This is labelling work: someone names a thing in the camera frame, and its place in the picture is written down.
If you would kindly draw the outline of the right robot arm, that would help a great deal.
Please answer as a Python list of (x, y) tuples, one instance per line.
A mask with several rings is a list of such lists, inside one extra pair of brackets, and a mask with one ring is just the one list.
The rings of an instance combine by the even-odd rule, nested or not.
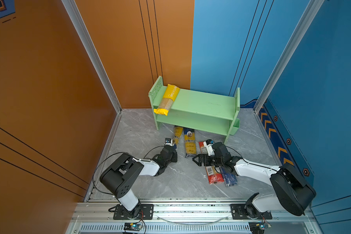
[(268, 195), (254, 193), (246, 202), (244, 210), (250, 219), (271, 211), (285, 210), (292, 215), (302, 216), (316, 197), (316, 191), (303, 175), (291, 164), (265, 165), (233, 156), (222, 142), (207, 146), (212, 153), (193, 157), (198, 166), (214, 166), (235, 176), (243, 176), (263, 182), (273, 188)]

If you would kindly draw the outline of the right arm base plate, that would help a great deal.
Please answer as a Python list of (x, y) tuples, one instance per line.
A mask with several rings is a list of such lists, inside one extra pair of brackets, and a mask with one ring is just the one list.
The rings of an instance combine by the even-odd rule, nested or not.
[(254, 206), (243, 203), (235, 203), (230, 205), (231, 214), (234, 220), (271, 220), (273, 219), (271, 212), (266, 211), (260, 213)]

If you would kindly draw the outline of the yellow blue spaghetti bag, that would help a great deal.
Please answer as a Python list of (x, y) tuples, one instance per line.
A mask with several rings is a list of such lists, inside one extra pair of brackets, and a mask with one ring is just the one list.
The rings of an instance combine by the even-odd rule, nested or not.
[(182, 135), (183, 135), (183, 127), (174, 126), (173, 144), (175, 149), (178, 148), (179, 140)]

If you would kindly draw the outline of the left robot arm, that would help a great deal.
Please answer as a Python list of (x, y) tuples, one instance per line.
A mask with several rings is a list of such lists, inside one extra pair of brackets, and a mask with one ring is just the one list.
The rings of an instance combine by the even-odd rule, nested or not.
[(159, 176), (167, 166), (177, 162), (175, 147), (165, 145), (162, 151), (151, 159), (138, 159), (128, 153), (121, 155), (100, 175), (99, 181), (121, 203), (129, 218), (141, 215), (141, 202), (132, 191), (139, 176)]

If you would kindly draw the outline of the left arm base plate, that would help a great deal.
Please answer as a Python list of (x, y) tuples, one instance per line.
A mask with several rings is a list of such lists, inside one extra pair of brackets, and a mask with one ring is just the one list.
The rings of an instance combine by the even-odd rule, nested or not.
[(109, 209), (114, 212), (113, 220), (152, 220), (154, 214), (153, 204), (138, 204), (133, 210), (127, 210), (123, 205), (117, 205)]

